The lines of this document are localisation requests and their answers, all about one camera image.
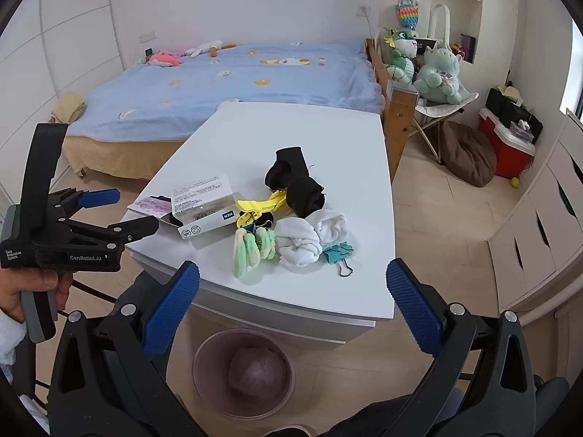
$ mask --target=blue bedspread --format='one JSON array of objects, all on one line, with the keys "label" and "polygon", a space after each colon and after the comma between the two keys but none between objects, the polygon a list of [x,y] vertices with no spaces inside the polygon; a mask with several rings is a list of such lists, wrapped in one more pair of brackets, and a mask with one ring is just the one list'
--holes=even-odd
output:
[{"label": "blue bedspread", "polygon": [[68,135],[182,140],[230,99],[383,110],[361,42],[243,45],[223,49],[215,59],[203,54],[180,61],[176,67],[133,67],[97,87],[87,94],[86,111]]}]

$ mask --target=wooden bed post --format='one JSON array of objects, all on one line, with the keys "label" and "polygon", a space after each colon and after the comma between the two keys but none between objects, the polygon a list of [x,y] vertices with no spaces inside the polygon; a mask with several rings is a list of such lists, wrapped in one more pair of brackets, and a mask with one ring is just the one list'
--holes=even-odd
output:
[{"label": "wooden bed post", "polygon": [[404,145],[407,143],[407,132],[413,123],[417,96],[397,88],[393,89],[391,100],[387,99],[387,83],[391,77],[377,50],[374,48],[372,39],[367,39],[366,43],[368,59],[374,67],[377,81],[385,97],[385,110],[381,121],[383,122],[383,132],[385,134],[389,172],[391,181],[393,181],[401,156],[403,156]]}]

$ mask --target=silver bolt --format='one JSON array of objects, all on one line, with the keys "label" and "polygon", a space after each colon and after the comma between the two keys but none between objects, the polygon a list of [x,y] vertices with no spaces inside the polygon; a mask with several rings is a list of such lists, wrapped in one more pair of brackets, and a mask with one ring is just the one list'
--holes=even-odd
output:
[{"label": "silver bolt", "polygon": [[504,312],[504,318],[509,322],[516,322],[518,320],[517,315],[512,311]]},{"label": "silver bolt", "polygon": [[80,311],[71,312],[69,314],[69,322],[78,322],[82,317]]},{"label": "silver bolt", "polygon": [[461,304],[453,303],[452,305],[450,305],[450,312],[453,315],[463,315],[466,313],[466,309]]},{"label": "silver bolt", "polygon": [[136,306],[133,304],[126,304],[121,308],[121,315],[125,315],[126,317],[135,314]]}]

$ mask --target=hand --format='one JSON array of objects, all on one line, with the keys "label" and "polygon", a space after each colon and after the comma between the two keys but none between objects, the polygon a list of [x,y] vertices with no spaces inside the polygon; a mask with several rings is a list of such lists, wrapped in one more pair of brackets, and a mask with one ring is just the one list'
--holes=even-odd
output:
[{"label": "hand", "polygon": [[73,273],[70,271],[58,277],[55,271],[37,268],[0,269],[0,309],[8,317],[24,322],[20,292],[44,292],[58,288],[55,293],[56,308],[64,311],[72,284]]}]

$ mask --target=drawer handle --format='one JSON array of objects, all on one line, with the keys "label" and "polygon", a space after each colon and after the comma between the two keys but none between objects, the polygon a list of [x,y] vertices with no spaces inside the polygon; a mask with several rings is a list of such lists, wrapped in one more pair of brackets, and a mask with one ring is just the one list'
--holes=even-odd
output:
[{"label": "drawer handle", "polygon": [[573,158],[571,158],[571,162],[573,163],[573,169],[575,170],[575,174],[577,174],[579,181],[583,184],[583,172],[581,172],[581,168]]},{"label": "drawer handle", "polygon": [[561,196],[561,200],[563,201],[563,204],[565,205],[567,212],[569,212],[569,214],[572,215],[573,217],[577,218],[577,216],[575,215],[575,211],[573,210],[573,207],[571,207],[571,203],[569,202],[569,199],[567,198],[567,194],[565,194],[565,191],[561,187],[561,184],[559,184],[559,182],[557,182],[557,185],[559,187],[559,195]]},{"label": "drawer handle", "polygon": [[520,251],[518,251],[518,243],[516,242],[516,238],[514,239],[514,251],[516,252],[516,258],[518,259],[518,264],[520,264],[520,269],[524,271],[523,259],[520,258]]},{"label": "drawer handle", "polygon": [[546,233],[544,232],[543,224],[540,222],[540,218],[539,218],[538,214],[536,214],[536,224],[539,228],[540,236],[543,239],[543,243],[546,246],[549,246],[549,239],[547,238]]}]

